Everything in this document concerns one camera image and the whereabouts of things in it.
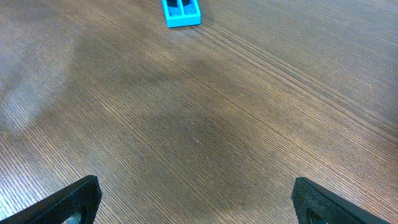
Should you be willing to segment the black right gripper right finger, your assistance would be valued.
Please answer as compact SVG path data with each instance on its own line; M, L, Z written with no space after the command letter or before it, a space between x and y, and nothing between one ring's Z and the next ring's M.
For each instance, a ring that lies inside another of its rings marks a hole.
M291 199L300 224L389 224L306 177L297 177Z

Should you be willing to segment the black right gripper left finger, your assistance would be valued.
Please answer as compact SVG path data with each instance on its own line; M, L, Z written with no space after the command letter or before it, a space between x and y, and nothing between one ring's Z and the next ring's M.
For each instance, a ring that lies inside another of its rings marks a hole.
M1 224L92 224L102 198L94 175L68 185L47 198L1 220Z

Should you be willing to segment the blue plastic battery holder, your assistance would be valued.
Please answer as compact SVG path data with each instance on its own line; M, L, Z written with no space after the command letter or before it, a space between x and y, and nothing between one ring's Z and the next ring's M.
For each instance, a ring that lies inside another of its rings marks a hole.
M161 0L168 28L201 24L201 10L197 0Z

